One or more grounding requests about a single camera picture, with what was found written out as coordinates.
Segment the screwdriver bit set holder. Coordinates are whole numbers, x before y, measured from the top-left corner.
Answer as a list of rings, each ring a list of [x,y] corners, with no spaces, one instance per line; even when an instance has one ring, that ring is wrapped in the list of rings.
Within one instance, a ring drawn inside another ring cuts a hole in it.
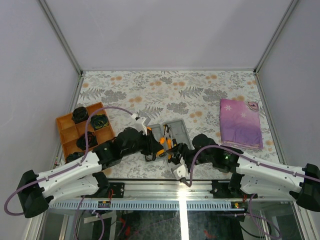
[[[157,156],[158,158],[163,158],[163,157],[166,157],[166,156],[167,156],[167,153],[166,153],[166,151],[165,151],[164,149],[162,149],[162,150],[160,150],[160,151],[157,152],[156,156]]]

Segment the orange black pliers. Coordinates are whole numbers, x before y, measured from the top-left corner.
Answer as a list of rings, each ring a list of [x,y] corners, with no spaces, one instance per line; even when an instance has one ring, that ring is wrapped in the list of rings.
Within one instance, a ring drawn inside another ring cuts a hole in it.
[[[178,144],[175,138],[170,137],[161,137],[159,143],[163,145],[163,150],[165,150],[165,152]]]

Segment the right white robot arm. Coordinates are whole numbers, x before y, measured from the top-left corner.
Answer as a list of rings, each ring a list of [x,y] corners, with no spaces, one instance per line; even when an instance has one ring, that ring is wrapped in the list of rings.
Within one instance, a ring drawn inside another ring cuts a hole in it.
[[[218,192],[220,198],[250,198],[253,195],[278,197],[306,210],[320,210],[320,169],[308,163],[305,167],[290,166],[252,156],[240,149],[218,145],[204,134],[197,135],[193,149],[178,143],[166,152],[170,162],[177,165],[176,178],[192,185],[196,165],[211,164],[222,173],[230,173],[226,187]]]

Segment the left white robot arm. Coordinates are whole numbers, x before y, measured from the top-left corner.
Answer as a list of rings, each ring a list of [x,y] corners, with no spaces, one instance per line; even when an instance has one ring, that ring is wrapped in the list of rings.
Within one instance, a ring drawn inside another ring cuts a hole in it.
[[[163,146],[155,139],[152,130],[147,133],[127,127],[86,156],[56,169],[41,173],[26,171],[18,184],[17,195],[25,218],[45,212],[49,206],[72,197],[97,195],[105,197],[110,184],[103,170],[117,165],[123,157],[141,153],[155,156]]]

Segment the grey plastic tool case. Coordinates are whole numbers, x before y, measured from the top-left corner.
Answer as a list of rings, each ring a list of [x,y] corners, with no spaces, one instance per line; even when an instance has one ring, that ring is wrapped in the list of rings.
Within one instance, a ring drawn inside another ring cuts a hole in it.
[[[149,125],[148,128],[152,130],[155,139],[159,142],[161,137],[164,137],[164,125],[167,124],[170,127],[170,138],[176,139],[177,144],[186,144],[190,149],[192,148],[192,143],[188,135],[188,131],[183,119],[176,119],[172,121],[167,121],[161,124]],[[157,157],[153,161],[160,161],[171,163],[173,157],[166,155],[165,157]]]

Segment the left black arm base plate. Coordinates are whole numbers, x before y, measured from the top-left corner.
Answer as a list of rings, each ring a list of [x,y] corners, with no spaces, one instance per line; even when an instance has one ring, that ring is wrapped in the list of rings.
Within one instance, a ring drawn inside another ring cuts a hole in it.
[[[124,182],[111,182],[109,188],[102,193],[101,198],[107,198],[109,200],[122,199],[125,193]]]

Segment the yellow black screwdriver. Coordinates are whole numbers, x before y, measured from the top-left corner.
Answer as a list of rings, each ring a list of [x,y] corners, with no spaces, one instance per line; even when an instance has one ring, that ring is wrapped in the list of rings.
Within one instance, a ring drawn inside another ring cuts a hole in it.
[[[170,127],[167,124],[163,125],[163,136],[165,138],[169,138],[170,137]]]

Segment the small black tape roll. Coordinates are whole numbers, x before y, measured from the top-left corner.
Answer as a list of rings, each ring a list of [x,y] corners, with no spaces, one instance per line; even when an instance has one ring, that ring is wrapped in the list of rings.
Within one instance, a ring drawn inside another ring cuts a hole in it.
[[[151,161],[153,161],[153,156],[152,155],[145,155],[144,159],[146,162],[151,162]]]

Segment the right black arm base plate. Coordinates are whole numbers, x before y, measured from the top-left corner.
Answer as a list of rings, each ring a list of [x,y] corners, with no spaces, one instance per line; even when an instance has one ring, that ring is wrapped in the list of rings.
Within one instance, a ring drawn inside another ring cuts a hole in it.
[[[252,194],[241,190],[243,178],[243,174],[233,173],[229,180],[212,180],[210,193],[215,199],[249,199]]]

